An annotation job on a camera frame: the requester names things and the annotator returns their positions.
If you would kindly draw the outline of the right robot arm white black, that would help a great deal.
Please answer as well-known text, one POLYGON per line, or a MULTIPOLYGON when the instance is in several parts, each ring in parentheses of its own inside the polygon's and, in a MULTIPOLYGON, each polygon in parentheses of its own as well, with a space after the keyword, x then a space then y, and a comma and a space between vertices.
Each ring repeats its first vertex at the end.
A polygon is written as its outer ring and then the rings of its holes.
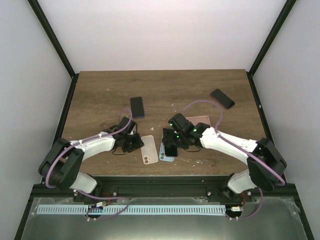
POLYGON ((162 134, 162 144, 166 148, 187 150, 195 146, 215 150, 247 166, 246 170, 229 177, 222 188, 225 200, 232 202, 244 191, 254 188, 273 191, 276 186, 286 184, 282 175, 287 163, 269 139, 257 141, 236 137, 203 122, 193 124, 181 113, 174 115, 168 123, 170 128, 164 128, 162 134))

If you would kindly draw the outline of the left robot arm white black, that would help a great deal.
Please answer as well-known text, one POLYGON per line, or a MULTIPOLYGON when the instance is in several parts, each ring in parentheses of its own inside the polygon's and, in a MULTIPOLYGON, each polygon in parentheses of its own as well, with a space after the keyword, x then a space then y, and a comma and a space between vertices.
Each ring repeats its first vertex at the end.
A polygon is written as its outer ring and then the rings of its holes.
POLYGON ((93 176, 80 172, 83 161, 100 153, 113 153, 118 148, 127 154, 144 146, 137 123, 123 117, 119 124, 88 138, 72 141, 59 138, 40 164, 38 173, 47 188, 80 191, 89 201, 97 202, 102 189, 93 176))

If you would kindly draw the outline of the beige phone case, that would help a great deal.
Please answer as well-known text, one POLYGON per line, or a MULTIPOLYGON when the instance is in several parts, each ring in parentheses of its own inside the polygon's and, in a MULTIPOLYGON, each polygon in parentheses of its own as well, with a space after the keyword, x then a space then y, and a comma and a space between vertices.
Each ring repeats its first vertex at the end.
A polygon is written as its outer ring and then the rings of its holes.
POLYGON ((141 147, 142 161, 145 165, 157 163, 159 161, 158 152, 153 135, 141 137, 144 146, 141 147))

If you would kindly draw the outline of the white phone black screen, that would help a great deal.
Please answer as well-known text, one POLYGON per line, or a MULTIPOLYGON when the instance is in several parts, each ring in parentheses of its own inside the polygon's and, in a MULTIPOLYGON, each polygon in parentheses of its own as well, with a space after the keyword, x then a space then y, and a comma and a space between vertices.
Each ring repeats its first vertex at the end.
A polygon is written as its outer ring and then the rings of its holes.
POLYGON ((178 156, 178 148, 175 146, 164 146, 164 154, 167 157, 175 158, 178 156))

